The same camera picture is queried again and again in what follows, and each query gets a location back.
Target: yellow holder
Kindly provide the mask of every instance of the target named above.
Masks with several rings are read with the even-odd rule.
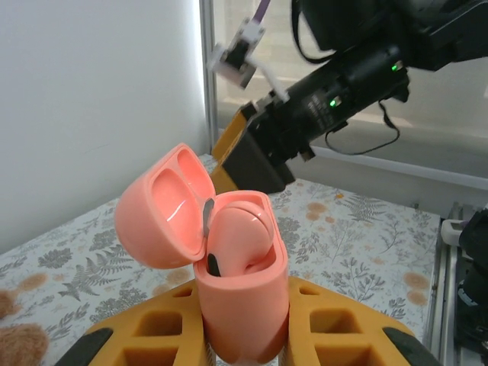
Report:
[[[409,366],[384,334],[398,321],[348,297],[290,278],[287,366]],[[91,327],[114,332],[90,366],[212,365],[197,287],[189,281]]]
[[[239,110],[212,150],[212,156],[217,160],[217,167],[210,174],[210,178],[212,179],[217,194],[238,190],[236,184],[231,177],[229,177],[222,164],[239,141],[239,138],[246,127],[246,117],[242,114],[241,110]]]

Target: earbud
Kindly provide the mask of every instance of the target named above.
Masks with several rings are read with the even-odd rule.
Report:
[[[227,204],[210,223],[209,273],[222,277],[249,273],[268,254],[273,237],[271,218],[260,206],[244,201]]]

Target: pink earbud case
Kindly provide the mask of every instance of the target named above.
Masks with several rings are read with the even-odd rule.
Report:
[[[204,235],[204,207],[214,201]],[[175,147],[122,195],[115,211],[120,242],[153,268],[194,264],[205,332],[226,362],[274,358],[286,343],[287,252],[267,195],[215,195],[191,149]],[[222,277],[209,274],[215,254]]]

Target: open lid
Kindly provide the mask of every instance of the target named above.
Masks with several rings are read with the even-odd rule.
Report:
[[[177,268],[205,255],[204,208],[215,198],[205,167],[180,144],[122,194],[115,210],[120,242],[138,262]]]

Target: table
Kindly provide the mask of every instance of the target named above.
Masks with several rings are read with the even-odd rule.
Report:
[[[202,156],[208,171],[211,156]],[[406,324],[428,323],[439,217],[298,179],[271,196],[290,274],[347,295]],[[117,240],[110,201],[0,256],[2,287],[18,290],[2,326],[38,323],[50,337],[42,365],[93,323],[191,280],[191,266],[135,262]]]

